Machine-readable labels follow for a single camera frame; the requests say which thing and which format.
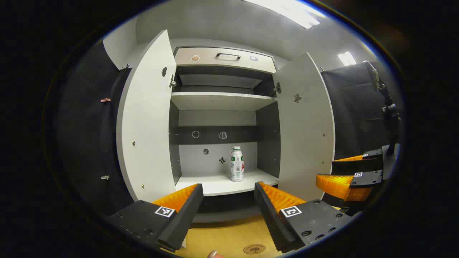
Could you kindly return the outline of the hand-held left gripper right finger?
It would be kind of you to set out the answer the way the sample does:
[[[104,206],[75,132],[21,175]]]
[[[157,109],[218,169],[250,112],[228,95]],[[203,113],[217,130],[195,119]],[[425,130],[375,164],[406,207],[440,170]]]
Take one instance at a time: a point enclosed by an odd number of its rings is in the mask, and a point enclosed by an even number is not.
[[[255,183],[254,199],[282,253],[318,245],[354,219],[320,199],[304,201],[261,181]]]

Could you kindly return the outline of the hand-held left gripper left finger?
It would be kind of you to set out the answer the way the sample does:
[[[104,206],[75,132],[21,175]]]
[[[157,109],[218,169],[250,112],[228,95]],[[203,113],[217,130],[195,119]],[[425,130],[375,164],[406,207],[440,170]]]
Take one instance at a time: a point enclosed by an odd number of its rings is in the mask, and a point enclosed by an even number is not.
[[[153,202],[136,201],[108,216],[108,223],[143,248],[174,253],[182,247],[203,197],[202,184],[196,183]]]

